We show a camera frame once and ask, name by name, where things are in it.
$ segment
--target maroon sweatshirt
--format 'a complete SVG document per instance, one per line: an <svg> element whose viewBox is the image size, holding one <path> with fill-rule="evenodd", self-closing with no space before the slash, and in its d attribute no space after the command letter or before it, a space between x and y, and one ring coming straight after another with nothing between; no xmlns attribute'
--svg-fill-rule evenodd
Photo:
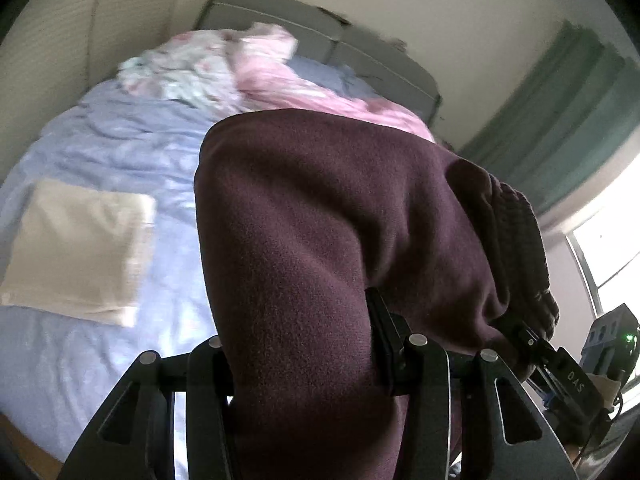
<svg viewBox="0 0 640 480"><path fill-rule="evenodd" d="M233 116L204 140L195 194L244 480L393 478L406 399L380 387L367 287L414 332L494 348L521 376L492 320L513 309L547 339L558 321L526 199L412 134L306 110Z"/></svg>

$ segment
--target brown floor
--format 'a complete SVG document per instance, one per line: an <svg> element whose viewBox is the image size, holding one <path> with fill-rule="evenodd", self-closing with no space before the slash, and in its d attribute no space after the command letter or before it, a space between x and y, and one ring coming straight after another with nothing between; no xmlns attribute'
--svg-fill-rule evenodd
<svg viewBox="0 0 640 480"><path fill-rule="evenodd" d="M22 460L31 467L42 480L56 480L62 462L41 450L31 440L16 430L9 420L0 413L0 428L14 445Z"/></svg>

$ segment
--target blue bed sheet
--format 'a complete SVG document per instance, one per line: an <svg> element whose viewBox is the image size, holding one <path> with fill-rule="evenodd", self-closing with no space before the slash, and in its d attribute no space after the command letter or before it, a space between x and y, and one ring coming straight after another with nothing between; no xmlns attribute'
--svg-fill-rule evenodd
<svg viewBox="0 0 640 480"><path fill-rule="evenodd" d="M44 128L0 189L0 278L40 178L157 201L154 257L134 328L0 306L0 411L60 460L140 352L181 354L216 333L200 265L193 175L202 139L220 119L179 102L130 96L107 81ZM186 480L184 402L175 423L177 477Z"/></svg>

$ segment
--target gray headboard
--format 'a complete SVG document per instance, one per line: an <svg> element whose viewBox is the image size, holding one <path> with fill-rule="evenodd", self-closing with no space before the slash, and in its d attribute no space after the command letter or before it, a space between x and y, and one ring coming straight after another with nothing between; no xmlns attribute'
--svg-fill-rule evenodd
<svg viewBox="0 0 640 480"><path fill-rule="evenodd" d="M296 54L350 66L378 94L409 108L427 124L440 105L436 81L406 54L368 30L297 0L209 0L196 28L245 30L254 22L283 26L299 42Z"/></svg>

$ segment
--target silver screw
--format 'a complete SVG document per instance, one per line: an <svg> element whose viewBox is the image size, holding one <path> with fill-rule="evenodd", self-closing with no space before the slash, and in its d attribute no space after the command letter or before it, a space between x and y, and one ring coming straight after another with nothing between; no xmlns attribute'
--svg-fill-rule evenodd
<svg viewBox="0 0 640 480"><path fill-rule="evenodd" d="M140 362L143 365L149 365L155 360L156 360L156 353L152 352L151 350L142 352L142 354L140 354Z"/></svg>
<svg viewBox="0 0 640 480"><path fill-rule="evenodd" d="M409 336L409 343L414 346L425 346L427 344L427 338L422 334L411 334Z"/></svg>
<svg viewBox="0 0 640 480"><path fill-rule="evenodd" d="M209 346L211 348L221 348L222 347L222 341L220 341L220 336L213 336L209 338Z"/></svg>
<svg viewBox="0 0 640 480"><path fill-rule="evenodd" d="M490 348L483 348L480 351L480 357L488 363L495 363L498 360L498 354Z"/></svg>

